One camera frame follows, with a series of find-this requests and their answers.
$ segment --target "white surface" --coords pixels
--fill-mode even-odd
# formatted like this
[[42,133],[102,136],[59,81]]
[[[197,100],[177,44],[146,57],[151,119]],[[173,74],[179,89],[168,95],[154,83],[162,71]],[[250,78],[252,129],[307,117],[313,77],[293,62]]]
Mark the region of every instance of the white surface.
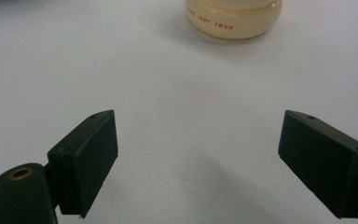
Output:
[[0,0],[0,174],[113,108],[119,158],[62,224],[358,223],[277,155],[285,109],[358,140],[358,1],[285,0],[236,42],[195,30],[184,3]]

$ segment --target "cream jar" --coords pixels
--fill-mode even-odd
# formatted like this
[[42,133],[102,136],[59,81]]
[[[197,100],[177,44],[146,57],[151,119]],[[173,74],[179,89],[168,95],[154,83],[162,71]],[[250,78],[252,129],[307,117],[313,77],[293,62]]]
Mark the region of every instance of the cream jar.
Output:
[[225,39],[244,39],[266,32],[279,18],[282,0],[186,0],[191,23]]

